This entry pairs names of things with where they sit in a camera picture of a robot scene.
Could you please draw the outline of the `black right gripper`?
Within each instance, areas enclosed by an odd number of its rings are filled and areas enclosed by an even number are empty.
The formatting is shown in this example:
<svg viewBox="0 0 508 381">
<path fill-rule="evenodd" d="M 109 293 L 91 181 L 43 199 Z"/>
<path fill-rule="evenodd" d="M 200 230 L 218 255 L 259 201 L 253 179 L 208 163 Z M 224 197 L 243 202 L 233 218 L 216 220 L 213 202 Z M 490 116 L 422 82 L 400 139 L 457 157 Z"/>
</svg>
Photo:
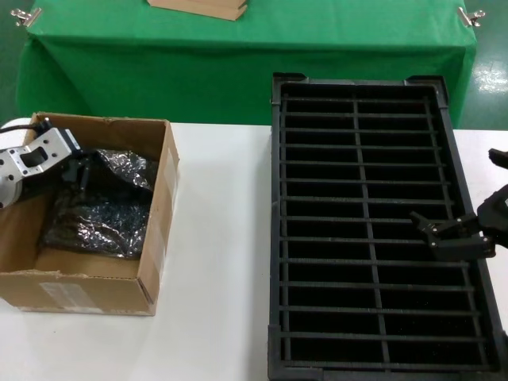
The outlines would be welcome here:
<svg viewBox="0 0 508 381">
<path fill-rule="evenodd" d="M 488 156 L 494 165 L 508 167 L 508 152 L 491 148 Z M 411 212 L 410 220 L 437 261 L 492 258 L 495 245 L 507 248 L 507 186 L 487 198 L 477 216 L 469 213 L 437 224 Z"/>
</svg>

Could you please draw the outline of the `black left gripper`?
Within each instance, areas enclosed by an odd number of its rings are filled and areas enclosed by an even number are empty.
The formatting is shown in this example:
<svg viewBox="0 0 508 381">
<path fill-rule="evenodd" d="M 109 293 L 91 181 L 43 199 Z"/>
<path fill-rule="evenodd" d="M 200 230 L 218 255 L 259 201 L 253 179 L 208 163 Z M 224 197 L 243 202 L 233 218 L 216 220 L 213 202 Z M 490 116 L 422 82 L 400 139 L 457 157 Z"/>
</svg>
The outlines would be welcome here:
<svg viewBox="0 0 508 381">
<path fill-rule="evenodd" d="M 94 158 L 94 152 L 73 153 L 49 169 L 23 178 L 19 198 L 33 198 L 61 187 L 85 190 Z"/>
</svg>

